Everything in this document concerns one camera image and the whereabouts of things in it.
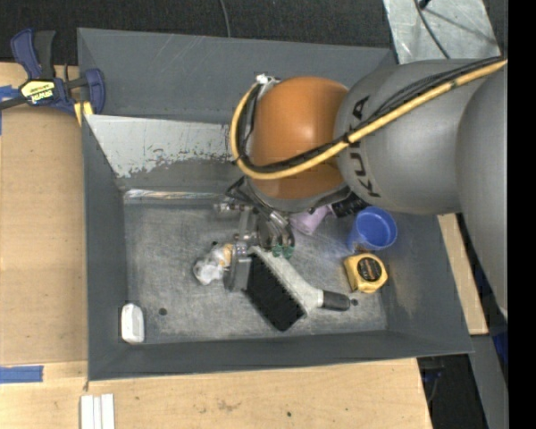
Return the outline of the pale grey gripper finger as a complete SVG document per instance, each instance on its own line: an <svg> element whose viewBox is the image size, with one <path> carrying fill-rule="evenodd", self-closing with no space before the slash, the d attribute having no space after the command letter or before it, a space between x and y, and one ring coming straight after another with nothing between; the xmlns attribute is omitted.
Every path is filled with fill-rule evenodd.
<svg viewBox="0 0 536 429"><path fill-rule="evenodd" d="M245 290L249 278L252 257L246 245L239 247L239 289Z"/></svg>
<svg viewBox="0 0 536 429"><path fill-rule="evenodd" d="M224 275L224 287L226 290L235 290L238 268L239 247L236 244L232 244L230 247L230 262L225 270Z"/></svg>

